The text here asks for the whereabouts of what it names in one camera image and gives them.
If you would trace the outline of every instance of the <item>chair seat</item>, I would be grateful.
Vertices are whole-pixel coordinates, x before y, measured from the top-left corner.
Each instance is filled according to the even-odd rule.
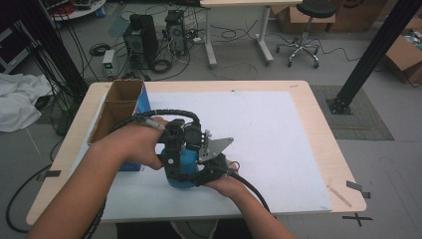
[[[329,18],[334,15],[335,6],[328,0],[304,0],[297,5],[300,12],[314,18]]]

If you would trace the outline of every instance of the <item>computer tower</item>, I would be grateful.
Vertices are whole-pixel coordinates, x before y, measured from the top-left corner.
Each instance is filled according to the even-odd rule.
[[[154,20],[151,15],[130,15],[123,33],[130,64],[136,69],[150,69],[158,51]]]
[[[169,10],[165,18],[167,35],[170,40],[170,52],[175,56],[187,53],[186,32],[184,27],[184,11]]]

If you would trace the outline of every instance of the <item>desk leg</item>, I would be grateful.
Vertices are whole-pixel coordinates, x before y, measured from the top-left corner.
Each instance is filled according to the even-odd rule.
[[[274,58],[271,55],[270,50],[268,50],[267,44],[264,41],[265,33],[267,31],[268,18],[270,17],[270,10],[271,10],[271,6],[264,7],[263,19],[262,19],[263,22],[261,24],[261,33],[255,35],[257,38],[258,45],[260,46],[261,51],[263,52],[264,57],[267,61],[267,66],[269,66],[270,63],[274,62]]]
[[[208,62],[210,69],[217,66],[217,60],[215,59],[214,49],[211,44],[211,19],[210,19],[211,8],[206,10],[206,37],[205,37],[205,49],[207,50]]]

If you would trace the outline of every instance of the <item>desk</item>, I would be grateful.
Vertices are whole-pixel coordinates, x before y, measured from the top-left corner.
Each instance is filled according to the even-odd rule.
[[[103,95],[110,83],[96,83],[90,87],[78,114],[66,136],[51,170],[61,170],[59,177],[48,177],[27,216],[33,224],[59,192],[68,179],[74,161],[80,152],[88,128],[96,114]],[[355,182],[350,169],[327,125],[308,83],[297,81],[261,82],[159,82],[146,83],[151,93],[168,92],[208,92],[230,91],[281,91],[289,92],[297,108],[304,131],[308,137],[316,165],[323,183],[327,187],[332,204],[331,212],[357,212],[366,208],[359,191],[346,187],[346,181]]]
[[[210,69],[217,66],[214,50],[211,44],[211,8],[213,7],[231,7],[231,6],[264,6],[262,15],[261,31],[256,34],[257,43],[264,54],[267,66],[274,62],[274,58],[268,50],[267,44],[264,41],[265,33],[267,31],[268,18],[270,16],[271,5],[286,4],[295,5],[301,3],[302,0],[202,0],[201,6],[207,8],[206,11],[206,37],[205,49],[207,51],[208,62]]]

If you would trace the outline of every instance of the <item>person's left hand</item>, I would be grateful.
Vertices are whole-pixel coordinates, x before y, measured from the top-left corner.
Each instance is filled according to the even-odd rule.
[[[153,119],[167,125],[163,118]],[[128,124],[96,143],[112,153],[117,153],[122,161],[141,163],[157,170],[162,167],[162,163],[155,153],[155,145],[162,133],[163,131],[157,128]]]

